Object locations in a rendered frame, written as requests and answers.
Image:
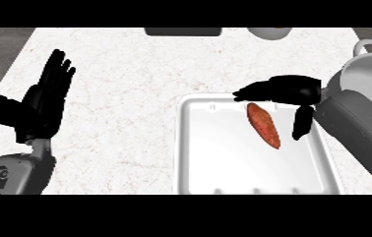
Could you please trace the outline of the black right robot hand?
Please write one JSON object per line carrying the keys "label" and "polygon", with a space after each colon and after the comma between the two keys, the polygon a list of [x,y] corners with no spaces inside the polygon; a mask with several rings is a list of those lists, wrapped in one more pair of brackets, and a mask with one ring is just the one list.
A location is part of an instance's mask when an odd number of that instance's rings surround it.
{"label": "black right robot hand", "polygon": [[273,101],[298,105],[292,139],[296,141],[311,131],[313,106],[322,101],[322,81],[307,76],[274,76],[232,93],[234,101]]}

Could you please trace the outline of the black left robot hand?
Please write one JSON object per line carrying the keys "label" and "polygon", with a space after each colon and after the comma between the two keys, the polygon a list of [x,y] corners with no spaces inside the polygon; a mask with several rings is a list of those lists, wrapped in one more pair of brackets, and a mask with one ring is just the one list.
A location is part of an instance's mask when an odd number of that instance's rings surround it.
{"label": "black left robot hand", "polygon": [[17,144],[50,139],[57,133],[74,73],[65,52],[56,49],[40,81],[29,87],[23,99],[17,101],[0,94],[0,125],[15,129]]}

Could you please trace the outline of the orange sweet potato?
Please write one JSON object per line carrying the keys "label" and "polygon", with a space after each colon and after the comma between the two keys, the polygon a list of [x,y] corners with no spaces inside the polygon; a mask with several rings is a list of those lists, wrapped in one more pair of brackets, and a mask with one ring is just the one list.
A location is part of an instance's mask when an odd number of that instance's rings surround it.
{"label": "orange sweet potato", "polygon": [[248,122],[258,133],[263,141],[273,147],[280,148],[280,139],[276,131],[274,123],[268,112],[255,104],[246,105]]}

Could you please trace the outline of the white plastic tray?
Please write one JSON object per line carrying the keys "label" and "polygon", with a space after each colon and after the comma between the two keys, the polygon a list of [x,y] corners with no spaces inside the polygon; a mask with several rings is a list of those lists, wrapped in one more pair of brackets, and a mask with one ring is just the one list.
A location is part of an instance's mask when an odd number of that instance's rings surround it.
{"label": "white plastic tray", "polygon": [[246,104],[229,93],[186,95],[177,107],[174,185],[189,195],[339,195],[342,186],[320,127],[292,138],[296,107],[261,102],[280,146],[260,138]]}

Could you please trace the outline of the grey round bowl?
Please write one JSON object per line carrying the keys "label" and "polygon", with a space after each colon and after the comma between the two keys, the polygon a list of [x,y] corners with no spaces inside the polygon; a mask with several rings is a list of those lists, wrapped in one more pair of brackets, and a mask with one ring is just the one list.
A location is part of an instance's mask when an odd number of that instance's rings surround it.
{"label": "grey round bowl", "polygon": [[265,40],[279,40],[291,32],[291,28],[248,28],[248,31]]}

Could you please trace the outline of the dark grey flat appliance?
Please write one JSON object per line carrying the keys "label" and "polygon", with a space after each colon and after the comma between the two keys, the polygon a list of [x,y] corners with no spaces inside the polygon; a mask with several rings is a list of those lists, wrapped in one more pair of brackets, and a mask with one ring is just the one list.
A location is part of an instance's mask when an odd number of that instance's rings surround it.
{"label": "dark grey flat appliance", "polygon": [[218,36],[221,28],[144,28],[150,36]]}

